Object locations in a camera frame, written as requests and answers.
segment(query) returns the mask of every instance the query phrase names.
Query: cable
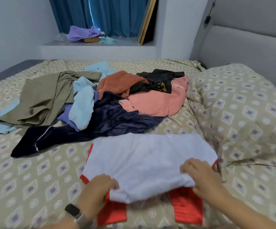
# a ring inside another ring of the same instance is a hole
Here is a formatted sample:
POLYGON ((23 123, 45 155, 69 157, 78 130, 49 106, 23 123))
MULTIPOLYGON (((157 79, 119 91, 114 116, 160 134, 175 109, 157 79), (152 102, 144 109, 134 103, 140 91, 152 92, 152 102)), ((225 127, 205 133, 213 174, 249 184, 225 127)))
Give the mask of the cable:
POLYGON ((205 24, 208 24, 208 23, 210 22, 210 19, 211 19, 210 14, 211 14, 211 11, 212 11, 213 7, 215 7, 215 2, 216 2, 216 0, 214 0, 214 2, 212 3, 211 10, 210 10, 208 16, 207 16, 206 19, 205 19, 205 24))

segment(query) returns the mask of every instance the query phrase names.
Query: hand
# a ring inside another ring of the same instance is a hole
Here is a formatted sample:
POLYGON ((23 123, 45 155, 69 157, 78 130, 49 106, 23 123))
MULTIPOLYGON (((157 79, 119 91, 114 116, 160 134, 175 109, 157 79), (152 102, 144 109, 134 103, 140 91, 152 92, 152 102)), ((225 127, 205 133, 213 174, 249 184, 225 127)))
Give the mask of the hand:
POLYGON ((191 158, 181 165, 180 172, 187 173, 193 178, 194 193, 214 208, 218 208, 222 200, 230 196, 222 182, 215 177, 208 162, 191 158))
POLYGON ((110 189, 119 189, 115 179, 105 174, 94 177, 81 192, 78 208, 88 219, 94 219, 105 206, 104 198, 110 189))

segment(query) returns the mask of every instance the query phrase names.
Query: olive green garment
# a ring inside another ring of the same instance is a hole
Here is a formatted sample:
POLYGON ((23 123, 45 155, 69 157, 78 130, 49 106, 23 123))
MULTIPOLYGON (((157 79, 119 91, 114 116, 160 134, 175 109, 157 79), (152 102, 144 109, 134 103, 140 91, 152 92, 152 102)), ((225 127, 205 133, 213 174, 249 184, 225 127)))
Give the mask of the olive green garment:
POLYGON ((18 128, 51 125, 64 104, 73 103, 73 81, 83 76, 98 82, 101 75, 99 72, 63 71, 27 79, 20 103, 0 117, 0 123, 18 128))

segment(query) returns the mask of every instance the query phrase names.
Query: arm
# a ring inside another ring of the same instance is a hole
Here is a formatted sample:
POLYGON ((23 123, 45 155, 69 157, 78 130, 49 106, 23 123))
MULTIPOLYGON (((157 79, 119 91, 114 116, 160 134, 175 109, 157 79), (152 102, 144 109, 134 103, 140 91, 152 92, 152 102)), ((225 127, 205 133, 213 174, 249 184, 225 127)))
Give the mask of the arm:
MULTIPOLYGON (((92 221, 105 206, 104 197, 110 189, 118 189, 119 184, 110 176, 102 174, 94 177, 81 192, 75 204, 87 219, 92 221)), ((41 229, 80 229, 74 218, 67 215, 59 223, 47 225, 41 229)))
POLYGON ((226 215, 241 229, 276 229, 276 223, 255 212, 242 201, 233 197, 219 181, 207 162, 197 159, 187 160, 181 173, 189 174, 194 182, 193 191, 210 206, 226 215))

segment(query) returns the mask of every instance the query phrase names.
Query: blue curtain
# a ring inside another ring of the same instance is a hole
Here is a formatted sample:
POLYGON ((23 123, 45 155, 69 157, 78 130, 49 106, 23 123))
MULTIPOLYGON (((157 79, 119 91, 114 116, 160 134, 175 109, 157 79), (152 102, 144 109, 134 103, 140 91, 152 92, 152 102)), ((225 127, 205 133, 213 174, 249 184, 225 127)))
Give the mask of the blue curtain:
POLYGON ((93 23, 107 36, 136 37, 148 0, 89 0, 93 23))
POLYGON ((70 26, 93 26, 89 0, 49 0, 60 32, 69 33, 70 26))

